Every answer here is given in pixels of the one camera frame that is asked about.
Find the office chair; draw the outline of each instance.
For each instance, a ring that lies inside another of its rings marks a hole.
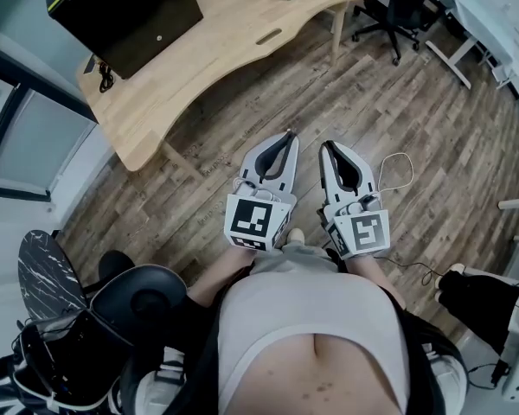
[[[426,28],[433,22],[433,13],[424,6],[425,0],[390,0],[388,7],[378,0],[365,0],[365,9],[355,6],[354,16],[358,16],[360,12],[364,12],[378,23],[357,30],[352,35],[352,41],[358,42],[360,34],[367,34],[379,29],[387,31],[396,57],[393,59],[395,66],[400,64],[401,53],[398,46],[396,33],[407,37],[413,42],[413,49],[419,50],[419,40],[417,40],[416,29]]]

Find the wooden floor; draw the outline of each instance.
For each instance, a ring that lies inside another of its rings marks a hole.
[[[384,156],[404,151],[412,158],[414,183],[383,194],[390,258],[422,261],[438,271],[455,262],[502,271],[519,232],[519,212],[497,209],[499,200],[519,197],[513,95],[495,89],[489,69],[479,67],[472,53],[460,64],[470,91],[430,50],[415,53],[403,39],[403,58],[395,67],[386,35],[350,41],[351,30],[366,23],[365,16],[348,21],[335,67],[329,64],[330,19],[321,15],[277,53],[231,73],[193,103],[168,140],[205,182],[161,152],[138,173],[111,161],[59,237],[83,282],[96,278],[100,256],[112,248],[139,264],[167,265],[192,282],[227,246],[225,202],[243,156],[288,128],[298,133],[301,154],[298,205],[287,229],[304,229],[309,244],[328,241],[315,210],[324,199],[317,152],[331,139],[359,153],[375,177]],[[441,25],[425,38],[448,54],[461,42]],[[383,186],[403,184],[409,176],[407,161],[389,161]],[[381,264],[408,308],[457,340],[463,328],[433,301],[433,284],[421,284],[424,269]]]

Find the person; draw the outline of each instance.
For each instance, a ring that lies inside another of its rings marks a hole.
[[[184,306],[181,318],[194,328],[200,312],[215,308],[206,331],[214,334],[213,358],[198,367],[208,342],[200,354],[189,347],[205,333],[174,343],[189,355],[185,386],[195,393],[180,395],[186,411],[175,400],[165,413],[455,415],[465,401],[459,351],[405,310],[375,259],[335,263],[306,246],[299,229],[280,250],[231,246],[189,288]]]

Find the white sneaker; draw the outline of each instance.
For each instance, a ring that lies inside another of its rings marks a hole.
[[[293,241],[296,241],[302,245],[305,244],[305,235],[302,232],[302,229],[298,229],[297,227],[291,229],[291,231],[288,233],[288,236],[286,237],[286,244],[288,245]]]
[[[465,265],[462,265],[461,263],[456,263],[455,265],[451,265],[448,268],[448,270],[444,273],[444,275],[451,271],[459,272],[461,275],[463,275],[464,271],[465,271]],[[435,288],[440,289],[440,280],[442,279],[442,277],[438,277],[436,280],[434,280]]]

